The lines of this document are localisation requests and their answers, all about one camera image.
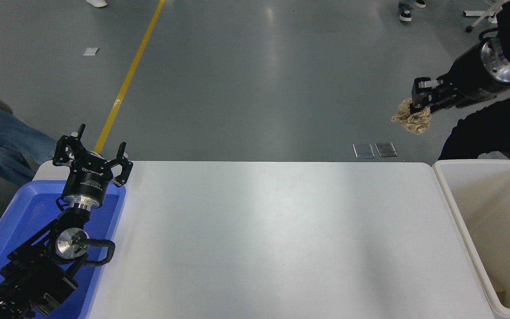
white plastic bin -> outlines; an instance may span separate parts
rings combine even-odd
[[[492,310],[510,318],[510,160],[433,165]],[[506,291],[499,301],[490,278]]]

jeans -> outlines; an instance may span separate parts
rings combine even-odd
[[[17,186],[33,180],[31,169],[23,154],[37,164],[51,159],[56,141],[29,127],[13,115],[0,110],[0,176]]]

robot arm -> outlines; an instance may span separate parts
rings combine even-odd
[[[61,213],[11,252],[10,262],[0,270],[4,278],[0,283],[0,319],[32,318],[32,309],[49,315],[77,289],[74,275],[82,266],[103,266],[113,257],[115,244],[89,238],[84,224],[89,222],[90,210],[103,203],[110,181],[118,187],[126,183],[133,163],[124,153],[125,143],[120,145],[117,158],[109,162],[87,151],[80,142],[84,127],[81,125],[71,136],[62,136],[53,157],[54,165],[70,167],[57,199]],[[114,178],[111,168],[116,165],[121,165],[122,171]],[[89,261],[89,246],[107,247],[106,257]],[[69,267],[64,270],[61,265]]]
[[[479,35],[480,42],[462,54],[450,71],[432,80],[416,78],[411,92],[411,113],[430,107],[466,107],[495,98],[510,89],[510,2],[497,15],[498,28]],[[486,37],[497,31],[496,37]]]

white tabletop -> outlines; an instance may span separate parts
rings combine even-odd
[[[493,318],[422,163],[135,162],[113,240],[91,319]]]

shoe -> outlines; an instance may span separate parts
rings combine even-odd
[[[407,9],[401,9],[401,14],[398,16],[399,20],[404,22],[409,22],[413,20],[413,17],[410,15],[410,10]]]
[[[108,3],[105,2],[105,0],[85,0],[85,1],[96,8],[101,8],[108,5]]]
[[[426,8],[426,2],[425,0],[416,0],[414,2],[414,5],[419,7],[419,8]]]

